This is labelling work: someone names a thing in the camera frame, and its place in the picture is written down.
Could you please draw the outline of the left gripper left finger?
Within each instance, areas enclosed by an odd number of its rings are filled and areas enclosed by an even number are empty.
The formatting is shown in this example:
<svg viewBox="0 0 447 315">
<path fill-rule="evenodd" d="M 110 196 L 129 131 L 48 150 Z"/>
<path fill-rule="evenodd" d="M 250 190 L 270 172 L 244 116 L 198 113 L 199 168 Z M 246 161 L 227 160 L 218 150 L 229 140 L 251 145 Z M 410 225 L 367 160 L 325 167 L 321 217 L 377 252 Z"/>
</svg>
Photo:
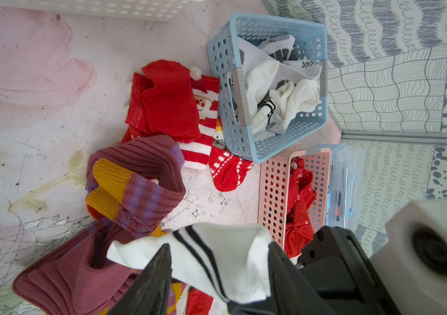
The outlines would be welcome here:
<svg viewBox="0 0 447 315">
<path fill-rule="evenodd" d="M 172 256 L 164 244 L 108 315 L 164 315 L 171 285 Z"/>
</svg>

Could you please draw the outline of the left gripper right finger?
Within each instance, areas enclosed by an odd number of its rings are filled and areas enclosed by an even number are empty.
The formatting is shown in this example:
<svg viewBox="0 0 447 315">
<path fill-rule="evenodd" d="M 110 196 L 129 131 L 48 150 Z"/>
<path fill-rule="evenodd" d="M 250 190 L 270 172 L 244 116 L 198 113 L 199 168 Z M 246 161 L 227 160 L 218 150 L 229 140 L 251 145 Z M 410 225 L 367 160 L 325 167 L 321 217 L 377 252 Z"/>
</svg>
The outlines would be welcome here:
<svg viewBox="0 0 447 315">
<path fill-rule="evenodd" d="M 335 313 L 275 242 L 269 244 L 268 265 L 271 296 L 248 304 L 230 302 L 230 314 Z"/>
</svg>

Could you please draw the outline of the red snowflake sock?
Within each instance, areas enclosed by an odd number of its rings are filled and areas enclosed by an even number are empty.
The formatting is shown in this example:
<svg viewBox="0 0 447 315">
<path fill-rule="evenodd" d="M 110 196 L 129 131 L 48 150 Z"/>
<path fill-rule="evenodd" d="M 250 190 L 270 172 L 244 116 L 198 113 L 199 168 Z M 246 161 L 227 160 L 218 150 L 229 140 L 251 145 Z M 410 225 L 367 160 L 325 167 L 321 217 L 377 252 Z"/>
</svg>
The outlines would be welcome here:
<svg viewBox="0 0 447 315">
<path fill-rule="evenodd" d="M 317 199 L 313 189 L 313 173 L 306 161 L 296 157 L 291 161 L 286 216 L 284 251 L 289 258 L 300 255 L 301 250 L 314 238 L 309 209 Z"/>
</svg>

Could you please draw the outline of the maroon purple toe sock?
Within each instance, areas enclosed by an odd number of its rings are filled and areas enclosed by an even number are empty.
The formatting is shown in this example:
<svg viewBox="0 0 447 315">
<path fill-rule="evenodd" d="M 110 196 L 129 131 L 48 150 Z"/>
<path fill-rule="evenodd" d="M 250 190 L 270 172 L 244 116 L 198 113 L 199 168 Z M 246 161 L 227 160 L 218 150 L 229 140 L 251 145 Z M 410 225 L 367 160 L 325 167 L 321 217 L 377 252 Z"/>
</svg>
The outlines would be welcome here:
<svg viewBox="0 0 447 315">
<path fill-rule="evenodd" d="M 153 232 L 184 199 L 185 160 L 167 135 L 137 138 L 92 154 L 86 204 L 95 219 L 109 219 L 139 238 Z"/>
</svg>

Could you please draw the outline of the red fleece sock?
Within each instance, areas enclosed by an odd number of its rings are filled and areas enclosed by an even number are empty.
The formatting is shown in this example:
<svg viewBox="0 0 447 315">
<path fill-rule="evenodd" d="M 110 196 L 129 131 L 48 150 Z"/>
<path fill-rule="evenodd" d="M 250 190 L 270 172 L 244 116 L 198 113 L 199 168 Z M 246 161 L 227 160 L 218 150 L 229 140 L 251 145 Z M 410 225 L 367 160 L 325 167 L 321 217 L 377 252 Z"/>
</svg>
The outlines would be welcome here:
<svg viewBox="0 0 447 315">
<path fill-rule="evenodd" d="M 126 118 L 131 138 L 168 135 L 179 143 L 201 136 L 189 71 L 178 62 L 154 61 L 135 73 Z"/>
</svg>

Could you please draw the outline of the white sock black stripes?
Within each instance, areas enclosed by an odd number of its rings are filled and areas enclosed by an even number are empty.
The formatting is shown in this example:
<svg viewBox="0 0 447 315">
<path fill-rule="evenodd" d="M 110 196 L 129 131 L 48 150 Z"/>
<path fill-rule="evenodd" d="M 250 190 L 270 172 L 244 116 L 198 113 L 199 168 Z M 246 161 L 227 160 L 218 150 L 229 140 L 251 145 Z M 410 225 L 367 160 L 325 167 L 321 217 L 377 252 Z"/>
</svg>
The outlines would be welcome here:
<svg viewBox="0 0 447 315">
<path fill-rule="evenodd" d="M 320 104 L 317 81 L 303 79 L 295 84 L 287 82 L 270 90 L 269 99 L 252 118 L 252 132 L 257 141 L 286 133 L 299 113 L 311 113 Z"/>
</svg>

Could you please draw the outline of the plain white sock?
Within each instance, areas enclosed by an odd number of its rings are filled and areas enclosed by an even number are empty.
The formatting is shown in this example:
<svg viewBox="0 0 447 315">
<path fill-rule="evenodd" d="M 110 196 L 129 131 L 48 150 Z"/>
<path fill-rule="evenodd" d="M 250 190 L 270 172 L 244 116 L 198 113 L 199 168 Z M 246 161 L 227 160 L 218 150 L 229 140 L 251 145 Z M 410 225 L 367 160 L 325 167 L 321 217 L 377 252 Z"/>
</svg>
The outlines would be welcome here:
<svg viewBox="0 0 447 315">
<path fill-rule="evenodd" d="M 267 60 L 249 73 L 246 79 L 246 99 L 252 117 L 257 113 L 258 103 L 269 91 L 280 65 L 278 60 Z"/>
</svg>

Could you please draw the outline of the plain red sock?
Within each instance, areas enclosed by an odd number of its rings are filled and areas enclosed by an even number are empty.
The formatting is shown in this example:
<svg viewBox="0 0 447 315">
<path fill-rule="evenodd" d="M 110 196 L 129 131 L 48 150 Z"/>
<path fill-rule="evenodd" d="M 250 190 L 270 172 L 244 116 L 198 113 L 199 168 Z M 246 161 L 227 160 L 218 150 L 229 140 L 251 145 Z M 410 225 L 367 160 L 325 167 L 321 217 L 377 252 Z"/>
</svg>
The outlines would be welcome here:
<svg viewBox="0 0 447 315">
<path fill-rule="evenodd" d="M 189 290 L 186 315 L 209 315 L 214 298 L 192 287 Z"/>
</svg>

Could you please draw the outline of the white sock black pattern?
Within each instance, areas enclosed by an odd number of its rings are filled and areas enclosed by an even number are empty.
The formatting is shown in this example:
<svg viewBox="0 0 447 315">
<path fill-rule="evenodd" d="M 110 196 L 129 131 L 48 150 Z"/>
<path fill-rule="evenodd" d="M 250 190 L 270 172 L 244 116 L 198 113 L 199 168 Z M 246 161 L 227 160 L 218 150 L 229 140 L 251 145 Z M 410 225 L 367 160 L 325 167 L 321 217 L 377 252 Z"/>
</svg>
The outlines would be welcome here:
<svg viewBox="0 0 447 315">
<path fill-rule="evenodd" d="M 316 60 L 301 59 L 300 50 L 295 48 L 293 35 L 281 35 L 262 41 L 258 48 L 275 60 L 294 68 L 311 79 L 318 79 L 323 65 Z"/>
</svg>

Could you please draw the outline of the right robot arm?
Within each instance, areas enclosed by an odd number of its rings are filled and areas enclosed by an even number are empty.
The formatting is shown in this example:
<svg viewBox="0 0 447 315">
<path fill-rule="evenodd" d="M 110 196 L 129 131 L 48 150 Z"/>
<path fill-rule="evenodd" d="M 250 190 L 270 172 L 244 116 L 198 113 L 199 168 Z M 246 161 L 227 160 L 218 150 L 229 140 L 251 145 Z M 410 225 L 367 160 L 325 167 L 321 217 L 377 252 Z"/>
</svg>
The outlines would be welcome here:
<svg viewBox="0 0 447 315">
<path fill-rule="evenodd" d="M 408 203 L 386 233 L 367 256 L 352 231 L 323 227 L 299 271 L 336 314 L 447 314 L 447 199 Z"/>
</svg>

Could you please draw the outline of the pink plastic basket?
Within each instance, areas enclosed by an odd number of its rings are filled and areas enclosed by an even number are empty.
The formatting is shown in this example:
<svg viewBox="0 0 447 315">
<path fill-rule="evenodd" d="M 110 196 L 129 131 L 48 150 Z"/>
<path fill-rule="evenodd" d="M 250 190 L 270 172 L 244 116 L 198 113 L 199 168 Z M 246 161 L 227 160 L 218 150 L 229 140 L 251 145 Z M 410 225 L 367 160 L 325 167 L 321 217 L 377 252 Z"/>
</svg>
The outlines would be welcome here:
<svg viewBox="0 0 447 315">
<path fill-rule="evenodd" d="M 293 150 L 291 148 L 271 157 L 260 165 L 260 199 L 258 223 L 268 229 L 272 239 L 285 246 L 287 201 L 290 193 L 290 166 L 301 158 L 307 170 L 313 173 L 313 189 L 317 198 L 307 210 L 313 231 L 325 225 L 330 181 L 331 150 L 315 148 Z"/>
</svg>

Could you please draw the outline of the blue plastic basket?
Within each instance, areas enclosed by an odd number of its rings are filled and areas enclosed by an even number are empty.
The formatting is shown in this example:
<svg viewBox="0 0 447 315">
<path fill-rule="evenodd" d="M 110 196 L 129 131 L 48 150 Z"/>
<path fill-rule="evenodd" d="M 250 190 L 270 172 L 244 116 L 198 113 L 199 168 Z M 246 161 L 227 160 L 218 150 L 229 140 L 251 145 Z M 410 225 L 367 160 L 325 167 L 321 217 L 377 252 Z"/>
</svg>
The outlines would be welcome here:
<svg viewBox="0 0 447 315">
<path fill-rule="evenodd" d="M 246 99 L 246 79 L 261 63 L 274 60 L 258 48 L 270 38 L 293 35 L 301 59 L 327 63 L 327 29 L 324 25 L 260 14 L 235 13 L 230 21 L 207 45 L 210 68 L 219 78 L 218 112 L 225 144 L 233 155 L 260 164 L 279 154 L 299 140 L 320 130 L 327 121 L 326 75 L 317 81 L 320 104 L 311 113 L 299 113 L 283 135 L 256 140 L 252 132 L 252 116 Z M 283 63 L 265 97 L 258 103 L 257 112 L 269 99 L 270 90 L 287 82 L 299 83 L 310 79 L 304 73 Z"/>
</svg>

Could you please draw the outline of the white plastic basket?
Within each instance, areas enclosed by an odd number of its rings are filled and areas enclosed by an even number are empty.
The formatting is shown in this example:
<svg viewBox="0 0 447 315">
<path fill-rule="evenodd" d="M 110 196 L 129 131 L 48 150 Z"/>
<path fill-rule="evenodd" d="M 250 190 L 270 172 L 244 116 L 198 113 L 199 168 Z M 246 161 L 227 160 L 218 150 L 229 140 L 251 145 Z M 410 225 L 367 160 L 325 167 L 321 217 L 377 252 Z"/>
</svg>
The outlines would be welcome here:
<svg viewBox="0 0 447 315">
<path fill-rule="evenodd" d="M 169 22 L 198 0 L 0 0 L 0 7 Z"/>
</svg>

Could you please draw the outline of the clear plastic tool box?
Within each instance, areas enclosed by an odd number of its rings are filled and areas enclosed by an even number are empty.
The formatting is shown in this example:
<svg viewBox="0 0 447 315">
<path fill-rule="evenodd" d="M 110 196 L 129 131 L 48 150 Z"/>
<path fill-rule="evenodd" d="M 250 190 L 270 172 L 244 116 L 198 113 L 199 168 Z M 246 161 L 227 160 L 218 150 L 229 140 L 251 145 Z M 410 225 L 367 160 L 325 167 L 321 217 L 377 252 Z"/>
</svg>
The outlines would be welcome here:
<svg viewBox="0 0 447 315">
<path fill-rule="evenodd" d="M 328 148 L 331 151 L 331 165 L 324 223 L 330 227 L 349 229 L 361 209 L 366 152 L 347 144 L 329 145 Z"/>
</svg>

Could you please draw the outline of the red patterned sock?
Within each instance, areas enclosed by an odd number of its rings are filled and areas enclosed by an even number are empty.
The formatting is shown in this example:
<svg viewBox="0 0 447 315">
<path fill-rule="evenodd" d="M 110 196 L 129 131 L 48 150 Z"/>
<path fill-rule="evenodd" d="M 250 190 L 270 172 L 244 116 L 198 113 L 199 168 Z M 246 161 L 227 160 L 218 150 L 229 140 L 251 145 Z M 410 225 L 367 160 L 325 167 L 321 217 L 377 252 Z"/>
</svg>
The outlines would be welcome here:
<svg viewBox="0 0 447 315">
<path fill-rule="evenodd" d="M 254 163 L 229 152 L 222 128 L 216 127 L 208 166 L 214 186 L 220 192 L 230 192 L 236 190 L 244 182 Z"/>
</svg>

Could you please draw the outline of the red santa striped sock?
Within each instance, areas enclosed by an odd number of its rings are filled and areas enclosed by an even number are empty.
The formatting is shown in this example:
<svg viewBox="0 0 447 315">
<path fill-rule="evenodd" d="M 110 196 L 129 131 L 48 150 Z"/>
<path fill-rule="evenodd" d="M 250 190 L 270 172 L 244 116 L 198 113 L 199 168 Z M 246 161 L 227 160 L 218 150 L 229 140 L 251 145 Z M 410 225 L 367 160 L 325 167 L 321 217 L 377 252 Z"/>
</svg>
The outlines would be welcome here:
<svg viewBox="0 0 447 315">
<path fill-rule="evenodd" d="M 214 142 L 218 118 L 219 80 L 202 75 L 196 67 L 192 67 L 189 72 L 199 114 L 198 128 L 201 136 L 191 143 L 179 143 L 179 147 L 185 159 L 183 167 L 200 170 L 206 169 Z"/>
</svg>

